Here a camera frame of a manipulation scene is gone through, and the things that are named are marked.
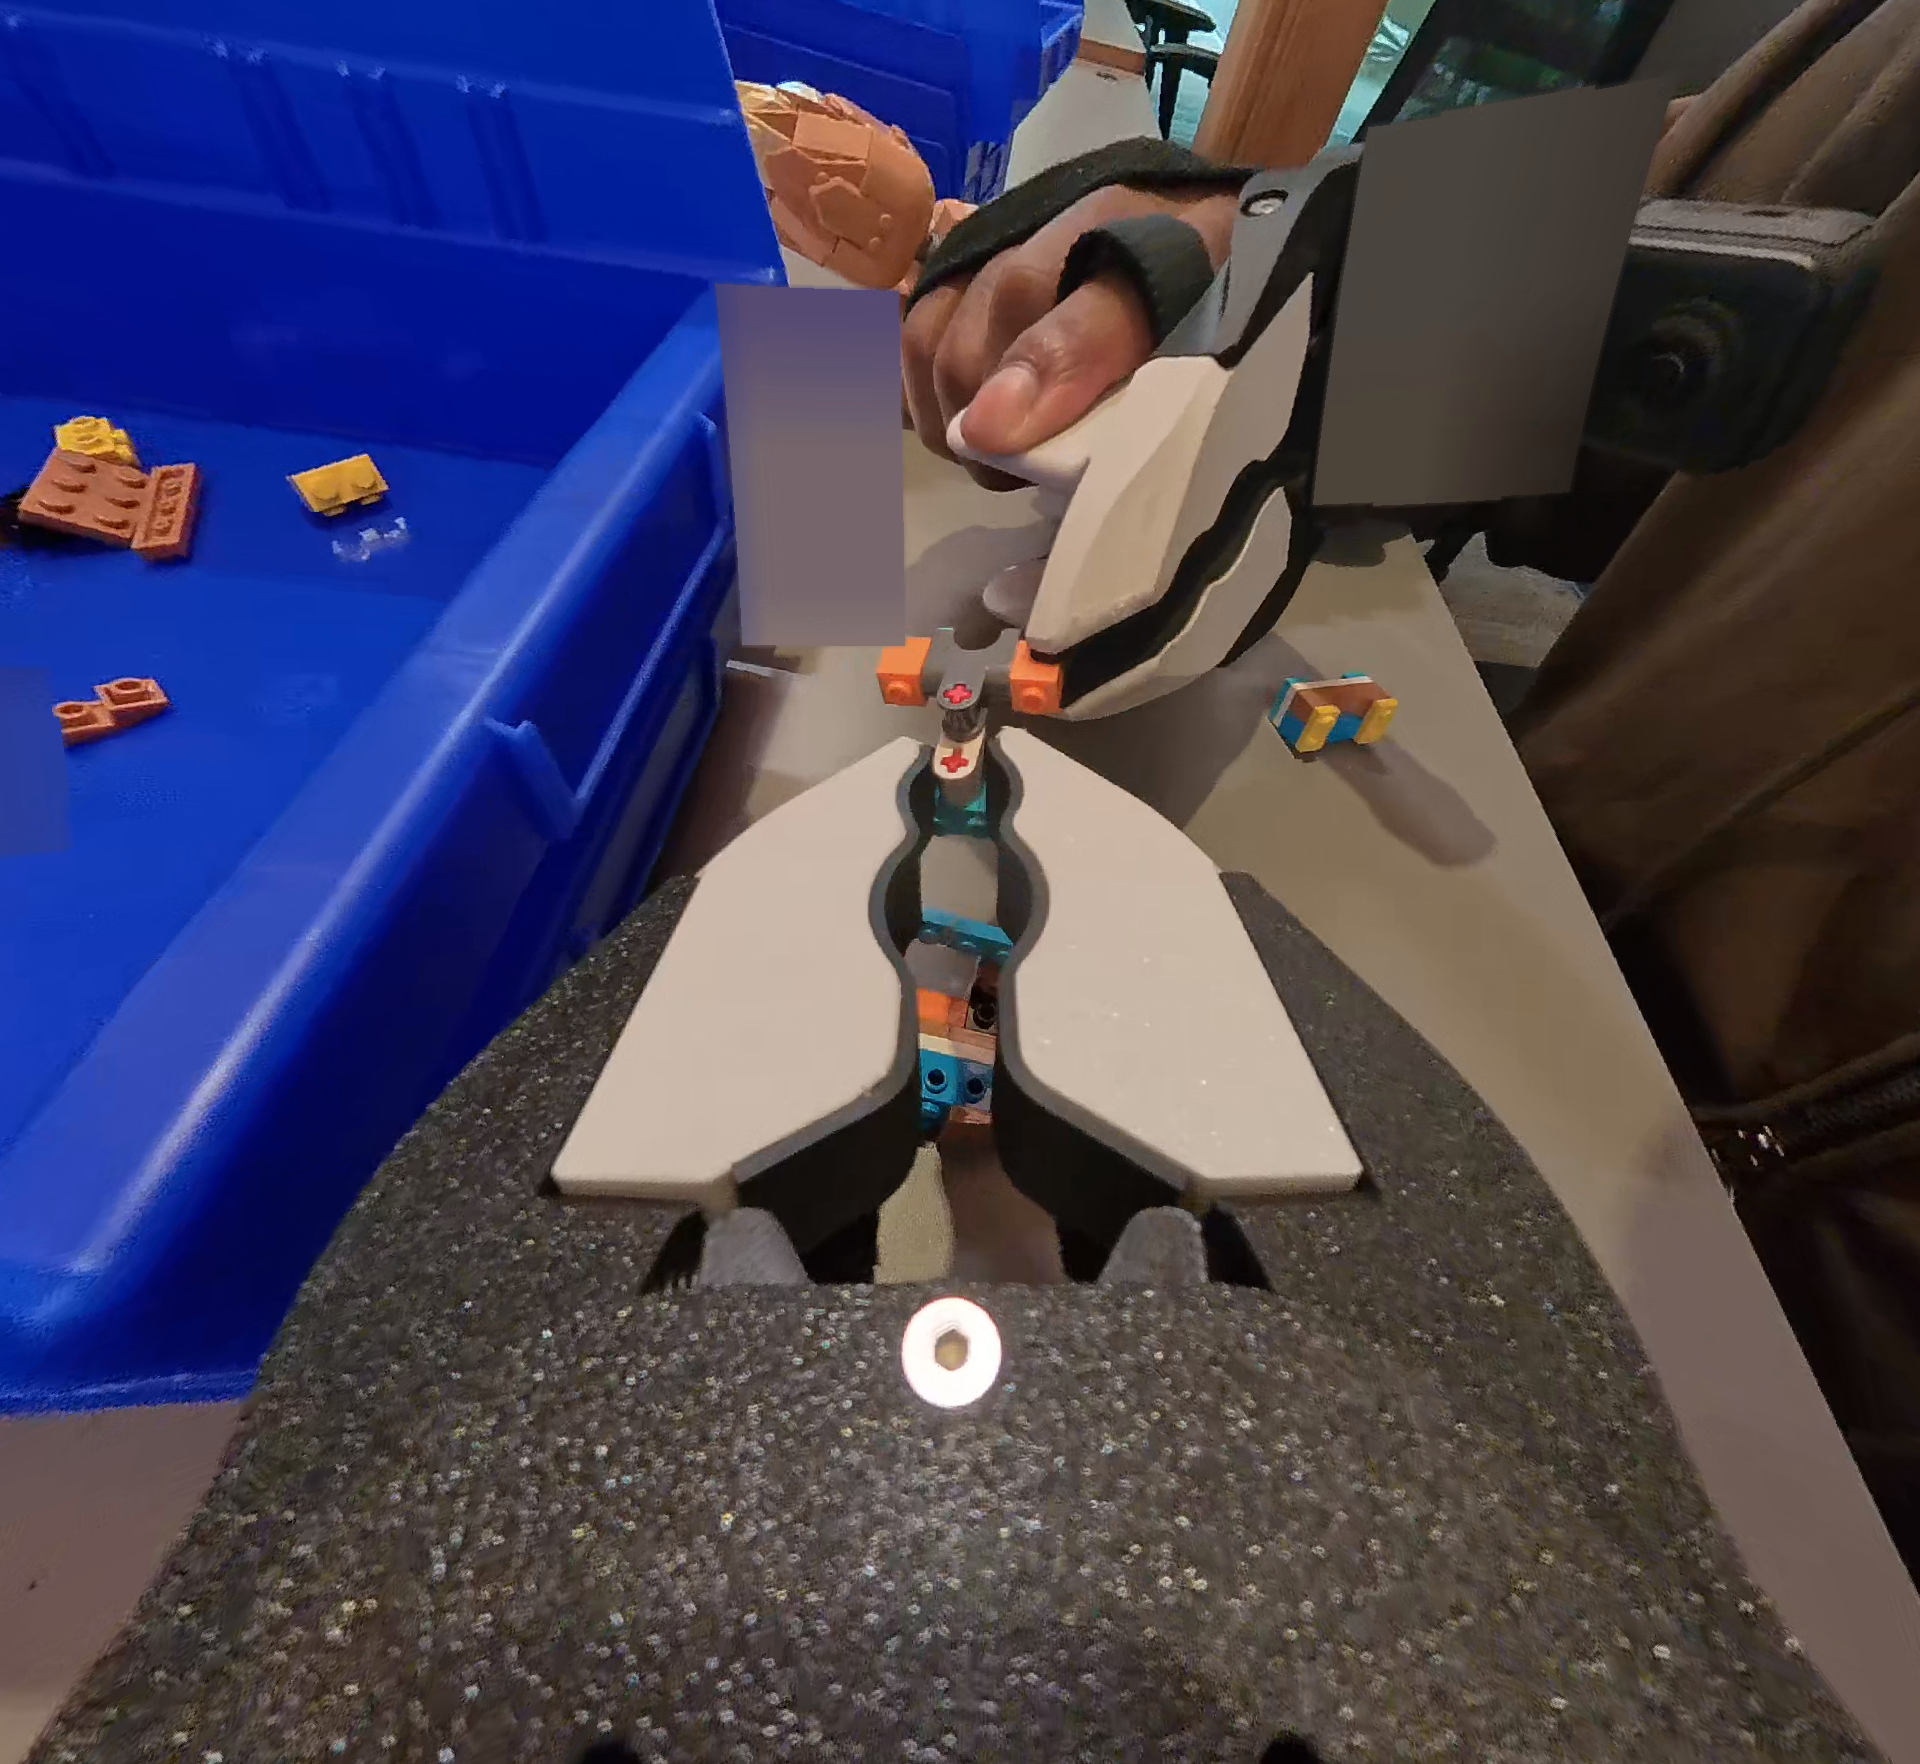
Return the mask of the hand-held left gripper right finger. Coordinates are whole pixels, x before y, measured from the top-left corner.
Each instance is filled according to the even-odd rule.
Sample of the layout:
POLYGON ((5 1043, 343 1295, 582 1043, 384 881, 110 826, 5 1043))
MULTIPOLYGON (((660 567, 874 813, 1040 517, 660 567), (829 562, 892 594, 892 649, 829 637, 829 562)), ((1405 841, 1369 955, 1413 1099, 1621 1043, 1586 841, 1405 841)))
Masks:
POLYGON ((1071 1227, 1345 1199, 1369 1162, 1219 883, 1155 809, 995 734, 995 1155, 1071 1227))

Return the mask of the blue orange toy brick assembly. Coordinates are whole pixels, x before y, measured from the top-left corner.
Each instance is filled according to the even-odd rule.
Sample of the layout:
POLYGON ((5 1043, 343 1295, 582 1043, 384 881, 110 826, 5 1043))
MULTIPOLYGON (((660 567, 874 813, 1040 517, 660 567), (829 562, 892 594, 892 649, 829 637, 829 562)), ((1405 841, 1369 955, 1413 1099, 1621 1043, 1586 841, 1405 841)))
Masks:
POLYGON ((995 883, 995 752, 991 724, 970 742, 939 742, 929 752, 929 841, 919 853, 919 934, 909 934, 909 985, 919 985, 919 1128, 943 1138, 953 1123, 995 1117, 995 1021, 1006 1021, 1006 972, 1018 938, 1006 911, 953 911, 927 889, 927 856, 939 846, 981 853, 995 883))

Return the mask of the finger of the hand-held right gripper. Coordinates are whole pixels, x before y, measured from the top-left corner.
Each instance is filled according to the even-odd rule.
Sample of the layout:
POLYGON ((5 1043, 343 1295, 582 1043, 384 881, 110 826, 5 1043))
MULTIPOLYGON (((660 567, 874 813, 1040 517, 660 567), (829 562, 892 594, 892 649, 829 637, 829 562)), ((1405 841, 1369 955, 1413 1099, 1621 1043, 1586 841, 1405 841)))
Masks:
POLYGON ((1073 432, 1085 474, 1028 598, 1028 649, 1073 649, 1178 589, 1245 463, 1273 454, 1310 377, 1311 295, 1288 295, 1239 361, 1155 354, 1073 432))
POLYGON ((1060 718, 1110 718, 1148 705, 1219 662, 1273 615, 1279 589, 1302 580, 1311 542, 1293 520, 1311 517, 1310 472, 1239 472, 1212 531, 1190 542, 1178 580, 1097 626, 1086 644, 1060 649, 1060 718))

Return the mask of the person's right hand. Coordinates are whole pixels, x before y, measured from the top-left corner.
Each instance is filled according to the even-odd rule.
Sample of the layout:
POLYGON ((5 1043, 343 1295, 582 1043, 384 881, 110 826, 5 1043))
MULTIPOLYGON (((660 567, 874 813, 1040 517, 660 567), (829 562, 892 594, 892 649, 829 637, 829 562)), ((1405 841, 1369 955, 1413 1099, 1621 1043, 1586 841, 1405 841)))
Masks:
POLYGON ((1110 214, 1006 251, 939 332, 939 442, 1018 472, 1114 398, 1211 286, 1212 238, 1190 214, 1110 214))

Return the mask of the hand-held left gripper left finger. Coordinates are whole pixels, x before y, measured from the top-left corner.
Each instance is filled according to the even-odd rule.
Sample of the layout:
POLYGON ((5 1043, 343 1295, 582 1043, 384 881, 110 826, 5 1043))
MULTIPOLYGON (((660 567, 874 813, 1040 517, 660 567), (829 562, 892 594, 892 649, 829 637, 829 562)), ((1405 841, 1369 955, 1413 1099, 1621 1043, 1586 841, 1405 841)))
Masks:
POLYGON ((877 1215, 919 1162, 927 749, 883 742, 704 856, 553 1189, 764 1207, 798 1253, 877 1215))

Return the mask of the toy bricks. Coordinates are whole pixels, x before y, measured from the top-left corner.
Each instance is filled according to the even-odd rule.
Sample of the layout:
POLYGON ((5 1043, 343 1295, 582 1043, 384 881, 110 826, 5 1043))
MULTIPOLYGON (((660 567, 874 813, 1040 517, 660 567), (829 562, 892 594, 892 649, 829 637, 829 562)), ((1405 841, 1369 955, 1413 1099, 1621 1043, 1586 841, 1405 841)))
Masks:
MULTIPOLYGON (((141 562, 188 562, 200 542, 206 472, 141 463, 133 433, 106 417, 76 417, 25 492, 5 496, 5 533, 129 549, 141 562)), ((170 713, 151 672, 99 680, 88 701, 51 701, 60 749, 119 742, 170 713)))

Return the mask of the small multicoloured toy brick block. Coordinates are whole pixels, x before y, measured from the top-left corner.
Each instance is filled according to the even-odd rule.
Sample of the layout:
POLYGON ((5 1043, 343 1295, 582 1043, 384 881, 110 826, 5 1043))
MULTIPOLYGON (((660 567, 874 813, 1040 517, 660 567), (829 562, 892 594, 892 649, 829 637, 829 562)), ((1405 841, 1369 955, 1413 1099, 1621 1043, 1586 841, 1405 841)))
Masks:
POLYGON ((1375 749, 1395 734, 1399 694, 1383 694, 1375 672, 1293 672, 1273 705, 1268 724, 1279 734, 1279 749, 1293 763, 1311 763, 1327 749, 1375 749))

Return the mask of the brown toy brick model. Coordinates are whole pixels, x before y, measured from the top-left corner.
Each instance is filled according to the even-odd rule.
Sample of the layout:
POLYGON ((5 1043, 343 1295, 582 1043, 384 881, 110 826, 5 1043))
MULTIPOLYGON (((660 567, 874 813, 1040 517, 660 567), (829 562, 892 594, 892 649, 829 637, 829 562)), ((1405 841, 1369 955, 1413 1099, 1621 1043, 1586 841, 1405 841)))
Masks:
POLYGON ((792 258, 851 292, 909 292, 927 258, 976 214, 929 194, 927 150, 819 89, 737 82, 746 139, 792 258))

